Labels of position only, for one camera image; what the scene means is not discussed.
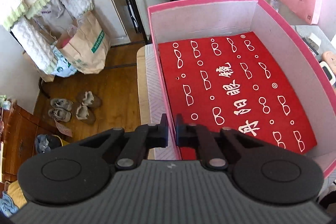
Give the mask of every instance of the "tag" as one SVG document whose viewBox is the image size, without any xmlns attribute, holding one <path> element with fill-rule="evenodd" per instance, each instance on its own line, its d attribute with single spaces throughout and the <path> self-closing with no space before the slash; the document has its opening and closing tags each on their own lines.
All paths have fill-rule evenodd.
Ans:
<svg viewBox="0 0 336 224">
<path fill-rule="evenodd" d="M 67 128 L 66 126 L 62 125 L 61 123 L 57 122 L 55 120 L 55 124 L 59 132 L 61 132 L 64 135 L 67 135 L 69 137 L 72 137 L 72 130 L 70 128 Z"/>
</svg>

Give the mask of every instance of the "pink cardboard box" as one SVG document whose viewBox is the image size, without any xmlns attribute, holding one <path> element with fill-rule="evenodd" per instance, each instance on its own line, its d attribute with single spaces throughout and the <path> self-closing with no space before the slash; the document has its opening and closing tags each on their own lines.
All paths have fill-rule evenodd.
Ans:
<svg viewBox="0 0 336 224">
<path fill-rule="evenodd" d="M 295 90 L 318 145 L 306 155 L 327 177 L 336 168 L 336 94 L 318 61 L 290 25 L 264 0 L 180 0 L 148 8 L 169 128 L 173 118 L 160 63 L 159 43 L 254 32 Z M 174 147 L 176 156 L 179 150 Z"/>
</svg>

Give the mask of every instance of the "fuzzy slipper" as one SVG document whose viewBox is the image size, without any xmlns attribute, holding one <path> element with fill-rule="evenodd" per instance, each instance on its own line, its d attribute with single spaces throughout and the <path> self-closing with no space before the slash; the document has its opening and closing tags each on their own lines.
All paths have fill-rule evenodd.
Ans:
<svg viewBox="0 0 336 224">
<path fill-rule="evenodd" d="M 101 106 L 101 99 L 92 93 L 92 91 L 81 92 L 76 97 L 77 101 L 83 106 L 97 108 Z"/>
<path fill-rule="evenodd" d="M 55 119 L 56 121 L 69 122 L 71 119 L 71 112 L 66 111 L 63 108 L 53 108 L 48 111 L 50 118 Z"/>
<path fill-rule="evenodd" d="M 50 105 L 53 108 L 63 108 L 67 111 L 71 111 L 73 102 L 67 99 L 54 98 L 50 100 Z"/>
<path fill-rule="evenodd" d="M 80 121 L 87 124 L 94 124 L 96 121 L 95 114 L 87 107 L 79 103 L 73 106 L 73 115 Z"/>
</svg>

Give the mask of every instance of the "cabinet door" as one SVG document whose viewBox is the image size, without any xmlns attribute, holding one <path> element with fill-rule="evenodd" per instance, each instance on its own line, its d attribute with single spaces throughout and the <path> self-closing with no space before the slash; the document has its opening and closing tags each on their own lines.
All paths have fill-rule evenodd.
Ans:
<svg viewBox="0 0 336 224">
<path fill-rule="evenodd" d="M 97 17 L 104 32 L 111 39 L 111 45 L 129 43 L 112 0 L 93 0 L 93 14 Z"/>
<path fill-rule="evenodd" d="M 5 161 L 5 173 L 16 175 L 19 167 L 31 158 L 37 125 L 19 116 L 16 128 L 11 130 Z"/>
</svg>

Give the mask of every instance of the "wooden cabinet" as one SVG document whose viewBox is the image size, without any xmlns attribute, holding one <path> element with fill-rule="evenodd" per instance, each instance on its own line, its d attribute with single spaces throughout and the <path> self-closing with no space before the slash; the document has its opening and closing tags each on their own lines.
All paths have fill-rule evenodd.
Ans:
<svg viewBox="0 0 336 224">
<path fill-rule="evenodd" d="M 3 121 L 1 181 L 15 181 L 21 164 L 35 154 L 35 137 L 59 132 L 57 128 L 40 121 L 16 104 L 13 104 L 11 110 L 4 110 Z"/>
</svg>

